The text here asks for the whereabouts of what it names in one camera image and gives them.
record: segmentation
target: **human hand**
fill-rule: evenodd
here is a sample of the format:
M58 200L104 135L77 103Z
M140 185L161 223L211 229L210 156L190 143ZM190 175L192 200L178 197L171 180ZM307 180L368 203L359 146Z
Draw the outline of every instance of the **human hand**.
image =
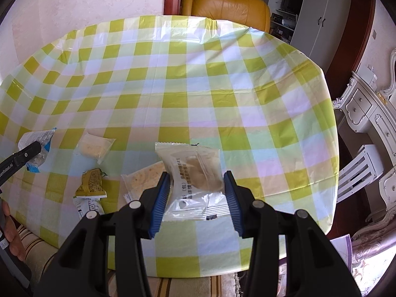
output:
M20 261L24 261L26 257L26 250L22 244L21 237L19 237L17 228L15 228L15 223L11 219L9 210L9 205L7 202L2 202L2 208L5 215L5 227L3 229L5 238L9 242L9 250L10 252L18 257Z

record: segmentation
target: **shelf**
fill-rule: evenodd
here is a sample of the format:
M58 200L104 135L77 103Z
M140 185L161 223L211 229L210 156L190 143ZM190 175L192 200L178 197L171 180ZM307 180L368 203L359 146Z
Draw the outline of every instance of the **shelf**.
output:
M296 16L297 14L294 14L294 13L290 13L290 12L287 12L287 11L283 11L283 10L281 10L281 9L276 9L277 11L279 11L279 12L282 12L282 13L286 13L286 14L290 14L290 15L292 15L292 16Z
M277 23L277 22L272 21L272 20L271 20L271 22L274 23L274 24L276 24L276 25L280 25L281 27L284 27L284 28L289 29L289 30L291 30L291 31L294 32L294 29L292 29L292 28L286 27L285 25L281 25L280 23Z

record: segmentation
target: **television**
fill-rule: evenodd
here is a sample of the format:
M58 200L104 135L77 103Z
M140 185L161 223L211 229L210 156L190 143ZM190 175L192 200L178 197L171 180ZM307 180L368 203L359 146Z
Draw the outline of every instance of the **television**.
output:
M282 10L300 14L301 6L303 0L282 0Z

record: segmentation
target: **silver screw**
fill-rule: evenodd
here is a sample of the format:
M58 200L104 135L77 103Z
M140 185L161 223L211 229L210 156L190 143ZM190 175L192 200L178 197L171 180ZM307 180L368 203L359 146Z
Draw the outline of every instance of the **silver screw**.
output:
M140 208L141 205L142 205L142 203L140 203L140 201L138 201L138 200L134 200L131 203L129 203L129 207L131 209L138 209L138 208Z
M300 210L297 210L297 215L302 219L306 219L308 217L308 212L300 209Z
M96 211L88 211L86 216L88 219L93 219L97 216L98 214L96 213Z
M261 200L254 200L252 202L252 206L254 206L255 208L258 208L258 209L263 208L264 205L265 205L265 203L263 201L261 201Z

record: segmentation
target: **striped cushion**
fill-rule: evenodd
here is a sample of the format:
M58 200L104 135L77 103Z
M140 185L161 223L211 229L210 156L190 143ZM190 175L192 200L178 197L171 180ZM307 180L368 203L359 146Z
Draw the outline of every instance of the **striped cushion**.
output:
M58 249L22 225L18 228L18 233L26 249L26 264L32 271L31 285L34 290ZM109 270L107 279L109 295L117 297L116 272ZM234 273L201 278L149 277L148 283L153 297L236 297Z

